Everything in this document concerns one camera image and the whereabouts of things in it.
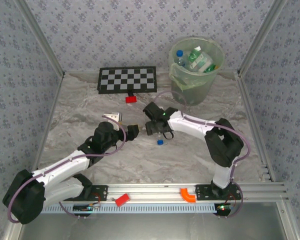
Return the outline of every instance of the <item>trash bin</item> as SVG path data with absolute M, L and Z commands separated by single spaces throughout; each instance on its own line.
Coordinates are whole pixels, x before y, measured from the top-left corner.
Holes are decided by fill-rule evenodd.
M 194 48 L 200 46 L 201 50 L 210 55 L 213 63 L 218 66 L 211 72 L 191 72 L 175 63 L 175 56 L 178 50 L 191 52 Z M 206 98 L 216 76 L 224 64 L 225 53 L 218 43 L 212 39 L 203 37 L 188 37 L 178 41 L 169 52 L 169 78 L 171 79 L 171 90 L 182 94 L 186 104 L 194 106 L 202 103 Z M 173 98 L 184 104 L 184 100 L 175 93 Z

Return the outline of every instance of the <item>orange tube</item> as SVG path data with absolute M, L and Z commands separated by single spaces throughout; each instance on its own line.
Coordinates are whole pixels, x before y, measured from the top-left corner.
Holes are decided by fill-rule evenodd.
M 188 203 L 195 203 L 196 202 L 196 195 L 190 195 L 188 193 L 188 189 L 187 188 L 180 188 L 180 194 L 183 198 L 183 200 L 185 200 Z

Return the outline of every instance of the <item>blue bottle cap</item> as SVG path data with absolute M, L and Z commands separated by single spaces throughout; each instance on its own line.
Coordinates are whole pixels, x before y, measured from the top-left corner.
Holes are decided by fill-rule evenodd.
M 176 51 L 176 56 L 177 57 L 182 57 L 184 55 L 184 51 L 182 51 L 182 50 L 178 50 L 178 51 Z
M 157 143 L 158 145 L 163 145 L 163 144 L 164 144 L 164 141 L 163 141 L 162 139 L 160 139 L 160 140 L 156 141 L 156 143 Z

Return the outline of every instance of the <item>wall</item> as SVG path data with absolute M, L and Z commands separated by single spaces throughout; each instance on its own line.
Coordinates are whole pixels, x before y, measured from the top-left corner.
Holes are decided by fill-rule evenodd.
M 30 170 L 59 80 L 12 0 L 0 0 L 0 238 L 2 199 L 16 173 Z
M 288 1 L 244 79 L 300 224 L 300 0 Z
M 238 69 L 273 0 L 27 0 L 62 68 L 154 65 L 186 36 L 208 36 Z

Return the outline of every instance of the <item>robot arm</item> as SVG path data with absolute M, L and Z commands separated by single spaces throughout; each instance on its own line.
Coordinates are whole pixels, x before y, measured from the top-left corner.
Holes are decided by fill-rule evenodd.
M 127 130 L 126 141 L 134 140 L 139 133 L 138 125 L 129 125 Z M 78 196 L 87 199 L 92 194 L 92 183 L 84 175 L 76 173 L 91 167 L 103 158 L 91 155 L 103 155 L 119 140 L 124 140 L 123 132 L 115 130 L 110 122 L 101 122 L 94 135 L 87 138 L 69 156 L 40 170 L 28 172 L 24 169 L 17 173 L 3 198 L 3 204 L 8 207 L 19 188 L 34 177 L 37 178 L 20 191 L 11 207 L 11 212 L 22 224 L 30 223 L 43 208 L 59 201 Z
M 219 121 L 204 120 L 181 113 L 172 107 L 164 111 L 154 102 L 149 103 L 143 112 L 151 120 L 145 124 L 148 135 L 171 133 L 173 136 L 173 131 L 180 131 L 206 141 L 211 158 L 216 163 L 211 182 L 212 189 L 215 189 L 214 194 L 223 195 L 223 190 L 230 184 L 233 161 L 244 146 L 237 135 L 214 126 L 221 125 L 233 129 L 229 121 L 224 118 Z

